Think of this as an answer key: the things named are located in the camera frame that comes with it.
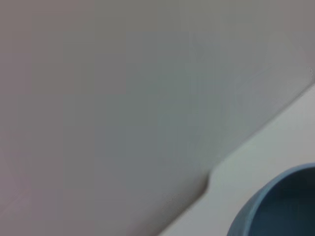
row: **blue bowl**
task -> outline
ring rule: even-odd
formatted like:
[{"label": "blue bowl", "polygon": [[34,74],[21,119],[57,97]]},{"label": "blue bowl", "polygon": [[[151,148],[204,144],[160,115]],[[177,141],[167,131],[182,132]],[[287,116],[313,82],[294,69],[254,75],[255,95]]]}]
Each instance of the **blue bowl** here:
[{"label": "blue bowl", "polygon": [[315,163],[289,169],[261,188],[227,236],[315,236]]}]

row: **bowl rim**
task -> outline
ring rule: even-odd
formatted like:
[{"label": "bowl rim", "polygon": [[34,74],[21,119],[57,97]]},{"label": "bowl rim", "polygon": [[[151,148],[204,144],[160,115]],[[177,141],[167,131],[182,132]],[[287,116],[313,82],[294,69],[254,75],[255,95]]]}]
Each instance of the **bowl rim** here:
[{"label": "bowl rim", "polygon": [[257,210],[258,210],[261,202],[266,197],[266,195],[270,192],[270,190],[273,189],[273,187],[275,187],[275,185],[277,185],[280,181],[284,180],[285,178],[287,178],[291,174],[294,174],[296,172],[303,171],[306,169],[310,169],[310,168],[315,168],[315,162],[292,167],[292,168],[282,172],[281,174],[279,174],[275,178],[273,178],[270,182],[268,182],[264,187],[261,188],[260,194],[254,200],[252,207],[251,207],[251,210],[248,213],[248,217],[247,217],[247,219],[245,221],[245,225],[244,225],[243,236],[249,235],[249,232],[250,232],[250,229],[252,226],[252,221],[253,221],[256,213],[257,213]]}]

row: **white surface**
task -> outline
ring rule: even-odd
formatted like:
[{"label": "white surface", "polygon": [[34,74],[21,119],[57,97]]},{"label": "white surface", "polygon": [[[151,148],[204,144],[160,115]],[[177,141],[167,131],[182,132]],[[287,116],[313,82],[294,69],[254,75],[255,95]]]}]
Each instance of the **white surface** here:
[{"label": "white surface", "polygon": [[258,189],[291,167],[315,162],[314,108],[312,87],[219,164],[207,193],[160,236],[224,236]]},{"label": "white surface", "polygon": [[310,84],[287,1],[0,0],[0,235],[155,235]]}]

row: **white countertop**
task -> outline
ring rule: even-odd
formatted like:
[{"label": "white countertop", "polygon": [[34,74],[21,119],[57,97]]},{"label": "white countertop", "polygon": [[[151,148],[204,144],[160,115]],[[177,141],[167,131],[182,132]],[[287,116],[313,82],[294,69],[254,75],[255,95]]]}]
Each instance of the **white countertop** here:
[{"label": "white countertop", "polygon": [[224,236],[258,189],[310,162],[315,162],[315,86],[220,163],[208,191],[160,236]]}]

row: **gray wall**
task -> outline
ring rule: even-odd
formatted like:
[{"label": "gray wall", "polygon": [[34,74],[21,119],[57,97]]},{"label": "gray wall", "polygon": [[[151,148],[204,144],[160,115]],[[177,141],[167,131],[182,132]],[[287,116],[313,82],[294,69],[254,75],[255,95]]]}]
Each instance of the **gray wall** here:
[{"label": "gray wall", "polygon": [[297,2],[1,2],[0,233],[158,233],[311,83]]}]

